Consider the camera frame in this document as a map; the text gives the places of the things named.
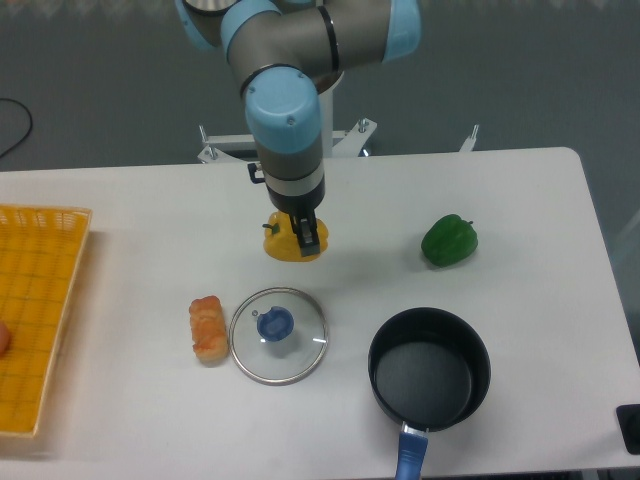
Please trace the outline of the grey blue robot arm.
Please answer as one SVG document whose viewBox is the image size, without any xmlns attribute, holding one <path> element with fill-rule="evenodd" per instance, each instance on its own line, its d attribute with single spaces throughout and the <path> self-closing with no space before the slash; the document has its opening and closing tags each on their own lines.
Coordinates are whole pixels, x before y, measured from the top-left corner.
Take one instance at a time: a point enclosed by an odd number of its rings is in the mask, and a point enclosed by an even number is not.
<svg viewBox="0 0 640 480">
<path fill-rule="evenodd" d="M 178 1 L 193 42 L 224 53 L 273 205 L 299 253 L 321 251 L 316 208 L 325 193 L 318 85 L 333 75 L 411 54 L 416 1 Z"/>
</svg>

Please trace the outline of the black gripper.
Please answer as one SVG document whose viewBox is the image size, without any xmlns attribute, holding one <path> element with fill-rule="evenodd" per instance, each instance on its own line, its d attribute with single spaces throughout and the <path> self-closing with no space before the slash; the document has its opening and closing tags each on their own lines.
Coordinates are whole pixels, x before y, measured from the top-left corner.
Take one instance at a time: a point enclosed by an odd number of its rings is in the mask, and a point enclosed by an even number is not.
<svg viewBox="0 0 640 480">
<path fill-rule="evenodd" d="M 297 180 L 283 180 L 269 175 L 259 162 L 247 166 L 252 183 L 266 185 L 273 205 L 291 216 L 300 255 L 311 257 L 321 253 L 317 220 L 314 210 L 325 195 L 325 171 L 320 164 L 308 176 Z"/>
</svg>

